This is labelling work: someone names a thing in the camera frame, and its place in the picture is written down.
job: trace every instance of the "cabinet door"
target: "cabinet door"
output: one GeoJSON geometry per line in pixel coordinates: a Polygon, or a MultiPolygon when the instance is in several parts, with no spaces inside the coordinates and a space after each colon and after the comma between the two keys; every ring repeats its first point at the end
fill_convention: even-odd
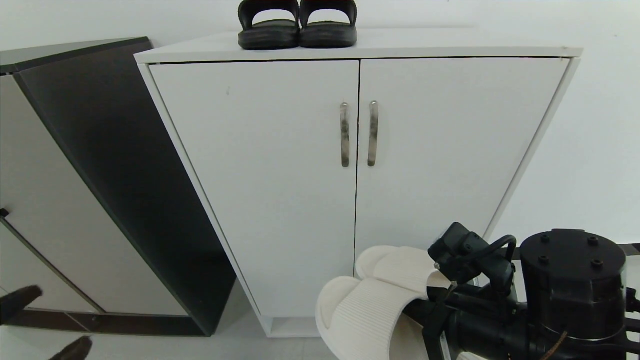
{"type": "Polygon", "coordinates": [[[186,315],[69,163],[12,76],[0,78],[0,208],[109,313],[186,315]]]}
{"type": "Polygon", "coordinates": [[[353,274],[358,62],[153,65],[151,73],[260,314],[314,316],[322,287],[353,274]]]}
{"type": "Polygon", "coordinates": [[[11,293],[30,285],[38,285],[43,296],[29,308],[79,313],[96,311],[0,224],[0,287],[11,293]]]}
{"type": "Polygon", "coordinates": [[[356,255],[374,245],[426,249],[456,221],[484,234],[568,62],[363,60],[356,255]]]}

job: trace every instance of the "tile floor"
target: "tile floor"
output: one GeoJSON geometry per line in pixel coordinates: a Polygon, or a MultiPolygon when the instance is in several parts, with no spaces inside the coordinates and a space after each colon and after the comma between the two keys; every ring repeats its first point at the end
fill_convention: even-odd
{"type": "MultiPolygon", "coordinates": [[[[640,256],[629,258],[627,277],[629,286],[640,288],[640,256]]],[[[0,327],[0,359],[49,359],[78,336],[0,327]]],[[[630,338],[638,341],[639,336],[630,338]]],[[[94,335],[92,339],[88,360],[336,360],[320,339],[267,339],[238,284],[218,333],[211,338],[94,335]]],[[[638,357],[629,355],[628,359],[638,357]]]]}

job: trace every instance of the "black slide sandal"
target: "black slide sandal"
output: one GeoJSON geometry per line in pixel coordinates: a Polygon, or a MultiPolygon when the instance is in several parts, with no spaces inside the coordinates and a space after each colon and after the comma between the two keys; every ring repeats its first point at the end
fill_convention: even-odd
{"type": "Polygon", "coordinates": [[[296,0],[243,0],[238,7],[242,32],[238,45],[245,50],[278,50],[298,46],[300,7],[296,0]],[[253,24],[253,18],[267,10],[287,10],[295,20],[268,20],[253,24]]]}
{"type": "Polygon", "coordinates": [[[356,18],[358,8],[354,0],[301,0],[300,3],[300,46],[316,49],[350,47],[358,41],[356,18]],[[344,12],[349,17],[345,22],[322,21],[308,23],[311,13],[331,9],[344,12]]]}

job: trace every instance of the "white slipper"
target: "white slipper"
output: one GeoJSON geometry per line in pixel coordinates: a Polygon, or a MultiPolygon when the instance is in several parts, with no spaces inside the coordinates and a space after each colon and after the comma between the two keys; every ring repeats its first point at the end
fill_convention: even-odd
{"type": "Polygon", "coordinates": [[[413,247],[374,246],[356,260],[361,279],[378,279],[426,295],[427,285],[448,288],[451,282],[436,270],[425,250],[413,247]]]}
{"type": "Polygon", "coordinates": [[[421,296],[376,279],[338,277],[318,297],[316,324],[339,360],[428,360],[422,327],[402,314],[421,296]]]}

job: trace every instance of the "metal door handle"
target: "metal door handle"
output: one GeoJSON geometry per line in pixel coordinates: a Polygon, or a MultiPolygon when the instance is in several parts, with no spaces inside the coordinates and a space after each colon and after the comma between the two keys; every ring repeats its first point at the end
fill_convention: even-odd
{"type": "Polygon", "coordinates": [[[342,167],[349,167],[349,104],[340,105],[340,149],[342,150],[342,167]]]}
{"type": "Polygon", "coordinates": [[[371,114],[371,125],[369,126],[369,158],[367,165],[373,167],[376,164],[376,154],[378,152],[378,102],[372,101],[369,104],[371,114]]]}

